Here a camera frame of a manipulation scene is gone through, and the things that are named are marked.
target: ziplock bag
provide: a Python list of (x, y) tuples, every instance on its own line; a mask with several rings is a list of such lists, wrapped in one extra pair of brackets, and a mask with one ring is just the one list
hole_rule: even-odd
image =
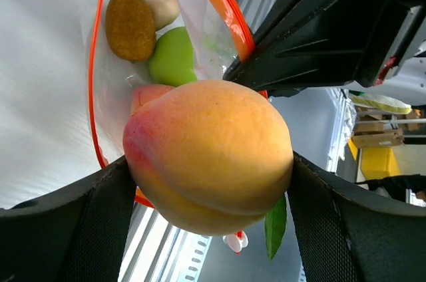
[[(88, 63), (88, 118), (99, 164), (124, 154), (122, 131), (130, 116), (131, 94), (153, 83), (145, 63), (118, 58), (105, 34), (105, 13), (110, 0), (81, 0), (81, 30)], [(178, 0), (180, 16), (157, 32), (185, 26), (198, 79), (221, 79), (224, 71), (254, 49), (254, 40), (236, 0)], [(137, 197), (143, 197), (138, 191)], [(145, 200), (139, 201), (150, 205)]]

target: green fruit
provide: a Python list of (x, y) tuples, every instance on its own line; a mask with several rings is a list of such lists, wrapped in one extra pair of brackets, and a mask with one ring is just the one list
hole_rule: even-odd
[(157, 40), (148, 68), (157, 84), (178, 87), (197, 80), (194, 50), (185, 27), (173, 28)]

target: orange peach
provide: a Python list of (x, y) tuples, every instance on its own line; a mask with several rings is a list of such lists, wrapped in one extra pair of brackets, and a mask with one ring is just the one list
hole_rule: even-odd
[(174, 89), (172, 86), (165, 84), (145, 84), (134, 90), (132, 93), (132, 106), (130, 113), (134, 114), (140, 107), (147, 102), (161, 97), (163, 94)]
[(123, 147), (160, 214), (205, 235), (260, 221), (287, 190), (293, 166), (280, 113), (223, 80), (191, 82), (146, 103), (128, 121)]

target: green leaf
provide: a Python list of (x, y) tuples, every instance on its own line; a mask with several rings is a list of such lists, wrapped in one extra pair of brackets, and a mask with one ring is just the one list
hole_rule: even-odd
[(265, 217), (266, 251), (272, 261), (281, 245), (287, 225), (287, 201), (283, 196)]

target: garlic bulb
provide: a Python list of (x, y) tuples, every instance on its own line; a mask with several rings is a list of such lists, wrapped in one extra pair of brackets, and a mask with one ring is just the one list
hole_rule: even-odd
[(155, 29), (170, 25), (180, 14), (178, 0), (145, 0), (152, 9)]

